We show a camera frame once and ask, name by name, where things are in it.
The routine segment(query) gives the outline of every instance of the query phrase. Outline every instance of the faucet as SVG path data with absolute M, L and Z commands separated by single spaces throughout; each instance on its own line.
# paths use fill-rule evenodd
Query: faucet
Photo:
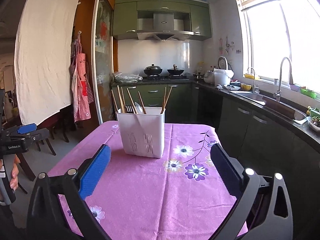
M 253 87 L 252 87 L 252 93 L 254 94 L 254 91 L 256 89 L 256 72 L 254 71 L 253 67 L 248 67 L 247 71 L 251 68 L 253 70 Z
M 223 59 L 226 62 L 226 69 L 228 69 L 228 61 L 227 61 L 226 57 L 223 57 L 223 56 L 218 58 L 218 68 L 221 69 L 220 68 L 220 60 L 221 59 Z
M 279 87 L 276 93 L 273 93 L 273 97 L 276 99 L 277 102 L 280 102 L 280 98 L 281 98 L 281 81 L 282 81 L 282 65 L 284 60 L 287 59 L 289 61 L 289 66 L 290 66 L 290 70 L 291 70 L 291 60 L 288 57 L 284 57 L 281 61 L 281 65 L 280 65 L 280 77 L 279 77 Z

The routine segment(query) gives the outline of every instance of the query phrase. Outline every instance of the stainless steel range hood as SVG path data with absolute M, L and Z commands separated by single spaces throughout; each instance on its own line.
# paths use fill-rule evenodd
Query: stainless steel range hood
M 142 40 L 177 40 L 184 41 L 191 36 L 193 32 L 175 30 L 173 13 L 156 12 L 153 14 L 153 29 L 138 30 L 138 39 Z

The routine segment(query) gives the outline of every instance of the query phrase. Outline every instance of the drawer handle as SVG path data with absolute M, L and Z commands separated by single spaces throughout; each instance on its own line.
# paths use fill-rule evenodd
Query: drawer handle
M 267 121 L 262 120 L 262 119 L 260 119 L 260 118 L 256 117 L 255 115 L 253 116 L 253 118 L 254 118 L 254 119 L 256 119 L 256 120 L 257 120 L 258 122 L 260 122 L 260 123 L 267 124 Z
M 245 111 L 245 110 L 241 109 L 240 107 L 238 107 L 238 111 L 240 111 L 241 113 L 244 113 L 244 114 L 250 114 L 249 111 Z

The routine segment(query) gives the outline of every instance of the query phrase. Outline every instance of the purple tablecloth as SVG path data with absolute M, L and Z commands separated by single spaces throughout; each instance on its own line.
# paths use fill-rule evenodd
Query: purple tablecloth
M 236 201 L 210 159 L 218 136 L 214 128 L 198 124 L 165 124 L 164 132 L 161 159 L 132 156 L 123 150 L 118 122 L 105 122 L 49 176 L 78 168 L 107 144 L 110 163 L 85 201 L 112 239 L 207 240 Z M 60 201 L 71 229 L 81 235 L 64 196 Z M 239 234 L 246 231 L 244 225 Z

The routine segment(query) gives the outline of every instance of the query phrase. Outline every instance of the tile floor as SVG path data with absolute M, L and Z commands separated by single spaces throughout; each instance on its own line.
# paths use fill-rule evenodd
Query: tile floor
M 40 144 L 41 152 L 37 150 L 36 144 L 33 144 L 27 153 L 24 153 L 24 157 L 28 162 L 33 173 L 37 176 L 41 172 L 48 172 L 51 170 L 68 152 L 70 152 L 80 141 L 81 136 L 78 131 L 68 131 L 67 136 L 69 138 L 69 143 L 65 142 L 61 131 L 57 131 L 54 135 L 55 139 L 49 139 L 53 149 L 56 152 L 56 156 L 51 154 L 51 151 L 45 143 Z M 16 191 L 16 201 L 11 205 L 11 210 L 13 213 L 13 219 L 16 227 L 25 228 L 27 223 L 27 213 L 30 195 L 34 186 L 35 181 L 30 181 L 25 176 L 24 172 L 20 169 L 19 182 L 28 192 L 24 194 L 23 191 L 18 188 Z

